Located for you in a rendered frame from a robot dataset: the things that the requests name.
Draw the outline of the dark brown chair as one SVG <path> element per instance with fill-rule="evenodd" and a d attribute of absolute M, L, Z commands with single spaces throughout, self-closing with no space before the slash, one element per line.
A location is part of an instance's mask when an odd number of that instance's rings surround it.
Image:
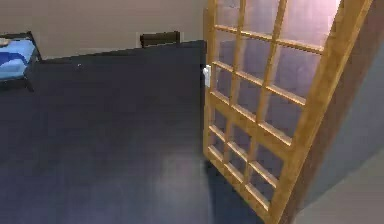
<path fill-rule="evenodd" d="M 179 31 L 142 34 L 140 36 L 140 44 L 142 48 L 164 44 L 173 44 L 179 43 L 180 38 L 181 35 Z"/>

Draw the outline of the wooden glass-paned room door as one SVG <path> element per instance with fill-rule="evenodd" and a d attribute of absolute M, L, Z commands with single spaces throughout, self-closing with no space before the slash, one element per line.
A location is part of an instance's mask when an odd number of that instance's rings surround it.
<path fill-rule="evenodd" d="M 207 0 L 203 153 L 262 224 L 291 224 L 329 141 L 327 118 L 381 0 Z"/>

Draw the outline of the black framed blue bed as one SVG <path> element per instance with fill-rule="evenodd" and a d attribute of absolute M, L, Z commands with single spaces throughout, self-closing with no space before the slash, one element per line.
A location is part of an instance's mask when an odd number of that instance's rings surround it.
<path fill-rule="evenodd" d="M 0 34 L 0 92 L 34 88 L 28 74 L 43 59 L 31 31 Z"/>

